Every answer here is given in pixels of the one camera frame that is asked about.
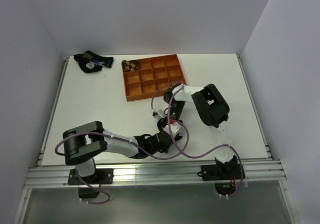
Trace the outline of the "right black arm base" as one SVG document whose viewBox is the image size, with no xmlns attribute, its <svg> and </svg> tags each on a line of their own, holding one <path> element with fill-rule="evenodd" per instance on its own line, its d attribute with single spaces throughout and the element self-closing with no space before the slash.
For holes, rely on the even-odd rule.
<svg viewBox="0 0 320 224">
<path fill-rule="evenodd" d="M 241 178 L 245 178 L 245 173 L 241 171 L 239 163 L 216 163 L 202 165 L 197 176 L 201 177 L 203 181 L 241 180 Z"/>
</svg>

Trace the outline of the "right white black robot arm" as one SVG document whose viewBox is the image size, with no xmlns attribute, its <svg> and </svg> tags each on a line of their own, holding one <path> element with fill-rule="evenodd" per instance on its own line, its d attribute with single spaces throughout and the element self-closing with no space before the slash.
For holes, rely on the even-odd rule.
<svg viewBox="0 0 320 224">
<path fill-rule="evenodd" d="M 163 97 L 163 100 L 168 103 L 168 112 L 165 115 L 168 123 L 164 130 L 169 133 L 172 142 L 176 144 L 177 141 L 173 135 L 178 134 L 181 128 L 185 128 L 180 120 L 185 102 L 194 103 L 201 121 L 206 126 L 216 129 L 215 137 L 219 145 L 199 156 L 188 155 L 179 147 L 177 149 L 180 154 L 190 159 L 200 159 L 215 151 L 217 175 L 223 179 L 229 178 L 234 169 L 242 165 L 239 155 L 225 137 L 229 105 L 214 84 L 208 84 L 205 87 L 187 86 L 178 81 L 173 84 L 165 91 Z"/>
</svg>

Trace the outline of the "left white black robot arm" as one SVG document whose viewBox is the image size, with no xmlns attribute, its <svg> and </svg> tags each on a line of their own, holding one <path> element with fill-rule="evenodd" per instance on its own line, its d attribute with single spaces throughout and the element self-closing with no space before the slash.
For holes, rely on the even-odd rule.
<svg viewBox="0 0 320 224">
<path fill-rule="evenodd" d="M 167 153 L 173 144 L 167 127 L 150 135 L 125 137 L 104 129 L 100 121 L 94 121 L 65 131 L 63 134 L 66 165 L 74 166 L 81 180 L 93 183 L 97 179 L 94 157 L 102 152 L 120 154 L 131 159 L 145 159 L 156 153 Z"/>
</svg>

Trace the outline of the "black white striped sock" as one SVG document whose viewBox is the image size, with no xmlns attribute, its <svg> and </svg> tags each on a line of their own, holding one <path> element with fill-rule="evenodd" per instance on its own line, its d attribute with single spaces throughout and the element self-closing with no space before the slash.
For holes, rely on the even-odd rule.
<svg viewBox="0 0 320 224">
<path fill-rule="evenodd" d="M 178 135 L 175 136 L 175 139 L 174 139 L 174 140 L 175 140 L 175 142 L 178 142 L 178 141 L 180 141 L 181 139 L 182 139 L 182 136 L 178 134 Z"/>
</svg>

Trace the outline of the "orange compartment tray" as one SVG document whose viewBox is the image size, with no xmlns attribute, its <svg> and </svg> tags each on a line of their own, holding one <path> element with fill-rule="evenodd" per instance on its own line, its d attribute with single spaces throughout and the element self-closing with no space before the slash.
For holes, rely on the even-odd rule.
<svg viewBox="0 0 320 224">
<path fill-rule="evenodd" d="M 136 59 L 138 70 L 122 73 L 127 101 L 136 101 L 162 96 L 172 82 L 182 81 L 185 77 L 176 54 Z"/>
</svg>

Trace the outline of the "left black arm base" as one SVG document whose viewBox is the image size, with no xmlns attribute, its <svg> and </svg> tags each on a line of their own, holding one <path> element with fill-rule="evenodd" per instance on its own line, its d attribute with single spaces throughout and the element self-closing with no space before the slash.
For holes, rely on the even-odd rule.
<svg viewBox="0 0 320 224">
<path fill-rule="evenodd" d="M 82 185 L 82 182 L 76 174 L 76 169 L 71 169 L 68 178 L 68 185 Z M 113 169 L 112 168 L 99 168 L 95 173 L 82 179 L 88 184 L 112 184 L 113 182 Z"/>
</svg>

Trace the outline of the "brown yellow argyle sock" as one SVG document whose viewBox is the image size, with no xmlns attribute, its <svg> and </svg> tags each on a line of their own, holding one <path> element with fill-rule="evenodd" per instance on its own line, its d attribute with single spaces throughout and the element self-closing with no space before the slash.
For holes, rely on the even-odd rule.
<svg viewBox="0 0 320 224">
<path fill-rule="evenodd" d="M 131 60 L 131 61 L 123 60 L 121 62 L 122 70 L 124 73 L 137 71 L 139 64 L 140 63 L 137 60 Z"/>
</svg>

